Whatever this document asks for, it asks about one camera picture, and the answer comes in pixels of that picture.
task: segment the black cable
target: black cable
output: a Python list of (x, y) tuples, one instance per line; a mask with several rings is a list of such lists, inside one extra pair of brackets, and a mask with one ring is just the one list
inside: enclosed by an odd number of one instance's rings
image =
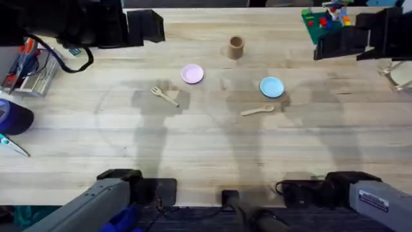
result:
[(217, 210), (214, 213), (211, 213), (210, 215), (203, 215), (200, 217), (189, 217), (189, 218), (171, 218), (169, 216), (167, 216), (164, 212), (164, 210), (161, 210), (159, 207), (156, 207), (157, 211), (159, 211), (159, 213), (166, 218), (167, 220), (173, 220), (173, 221), (197, 221), (197, 220), (204, 220), (204, 219), (208, 219), (208, 218), (212, 218), (215, 216), (218, 216), (221, 212), (223, 212), (225, 209), (227, 209), (228, 206), (222, 206), (219, 208), (219, 210)]
[(276, 191), (276, 193), (277, 193), (279, 196), (283, 196), (283, 193), (282, 193), (281, 191), (279, 191), (279, 190), (277, 189), (277, 187), (278, 187), (278, 185), (283, 184), (283, 183), (284, 183), (284, 182), (283, 182), (283, 180), (282, 180), (282, 181), (276, 183), (276, 185), (275, 185), (275, 191)]
[(88, 66), (90, 66), (91, 64), (93, 64), (94, 62), (94, 57), (93, 54), (91, 53), (90, 49), (88, 47), (82, 47), (87, 55), (88, 55), (88, 61), (86, 64), (83, 64), (78, 70), (72, 70), (71, 68), (67, 67), (66, 64), (64, 63), (64, 61), (59, 57), (59, 55), (57, 55), (57, 53), (50, 48), (50, 46), (48, 46), (46, 44), (46, 42), (44, 42), (42, 39), (40, 39), (39, 37), (32, 35), (32, 34), (28, 34), (26, 35), (29, 38), (32, 38), (34, 40), (36, 40), (38, 43), (40, 43), (43, 47), (45, 47), (45, 49), (47, 49), (47, 51), (49, 51), (54, 58), (56, 58), (58, 64), (60, 65), (60, 67), (63, 69), (63, 71), (67, 72), (67, 73), (77, 73), (77, 72), (82, 72), (84, 71)]
[(27, 77), (33, 76), (33, 75), (36, 75), (36, 74), (39, 74), (39, 73), (41, 73), (41, 72), (45, 69), (45, 67), (46, 67), (47, 64), (49, 63), (49, 58), (50, 58), (50, 52), (49, 52), (48, 50), (47, 50), (47, 52), (48, 52), (47, 58), (46, 58), (46, 61), (44, 62), (43, 67), (42, 67), (40, 70), (36, 71), (35, 73), (31, 73), (30, 75), (27, 75)]
[[(167, 213), (174, 213), (177, 212), (180, 208), (177, 208), (176, 210), (170, 212), (168, 211)], [(161, 213), (159, 213), (157, 216), (155, 216), (152, 221), (150, 222), (150, 224), (146, 227), (146, 229), (144, 229), (144, 232), (149, 232), (150, 229), (152, 228), (152, 226), (156, 223), (156, 221), (162, 216)]]

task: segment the scissors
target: scissors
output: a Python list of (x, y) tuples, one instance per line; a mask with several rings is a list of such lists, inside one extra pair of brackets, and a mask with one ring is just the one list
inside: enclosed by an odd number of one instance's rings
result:
[(30, 157), (30, 155), (27, 152), (25, 152), (21, 147), (19, 147), (19, 145), (15, 144), (10, 139), (7, 139), (7, 137), (1, 133), (0, 133), (0, 144), (8, 148), (12, 148), (13, 150), (20, 153), (21, 155)]

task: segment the blue object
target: blue object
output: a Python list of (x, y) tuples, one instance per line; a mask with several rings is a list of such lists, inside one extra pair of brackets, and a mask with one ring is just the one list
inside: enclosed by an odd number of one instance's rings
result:
[(78, 49), (78, 48), (69, 49), (69, 52), (70, 52), (72, 55), (78, 55), (78, 54), (81, 53), (80, 49)]
[(138, 220), (138, 209), (136, 206), (124, 208), (114, 216), (99, 232), (143, 232), (141, 229), (131, 230)]
[(333, 28), (333, 24), (332, 24), (332, 22), (330, 21), (330, 20), (328, 20), (328, 22), (326, 23), (326, 29), (327, 30), (330, 30), (330, 29), (332, 29)]
[(281, 80), (275, 77), (263, 78), (259, 87), (263, 95), (270, 98), (280, 97), (285, 91), (285, 87), (283, 86)]
[(367, 6), (395, 6), (397, 0), (369, 0), (366, 2)]
[(0, 99), (0, 133), (18, 135), (25, 132), (33, 123), (34, 114), (6, 99)]
[(324, 17), (326, 18), (327, 21), (332, 20), (332, 15), (329, 14), (329, 11), (325, 11)]

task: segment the label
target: label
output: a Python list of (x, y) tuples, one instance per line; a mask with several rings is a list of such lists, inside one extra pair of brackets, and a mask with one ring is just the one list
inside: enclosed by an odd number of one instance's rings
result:
[(363, 190), (359, 190), (359, 200), (382, 210), (383, 212), (388, 212), (389, 211), (389, 202), (387, 200), (384, 200), (378, 196), (375, 196), (372, 193), (365, 192)]
[(69, 52), (70, 52), (72, 55), (78, 55), (78, 54), (81, 53), (80, 49), (78, 49), (78, 48), (69, 49)]

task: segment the spoon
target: spoon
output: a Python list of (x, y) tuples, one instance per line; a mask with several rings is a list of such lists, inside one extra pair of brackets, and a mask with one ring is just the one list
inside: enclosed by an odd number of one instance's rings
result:
[(170, 102), (171, 104), (173, 104), (176, 107), (179, 107), (179, 104), (177, 102), (175, 102), (173, 99), (171, 99), (170, 97), (166, 96), (161, 89), (157, 88), (157, 87), (153, 87), (150, 89), (150, 92), (152, 92), (153, 94), (155, 94), (156, 96), (159, 97), (163, 97), (163, 99), (167, 100), (168, 102)]
[(240, 113), (240, 115), (246, 116), (246, 115), (251, 115), (251, 114), (253, 114), (253, 113), (259, 113), (259, 112), (271, 112), (271, 111), (273, 111), (274, 109), (275, 109), (275, 106), (266, 105), (265, 107), (262, 107), (262, 108), (242, 111), (242, 112)]

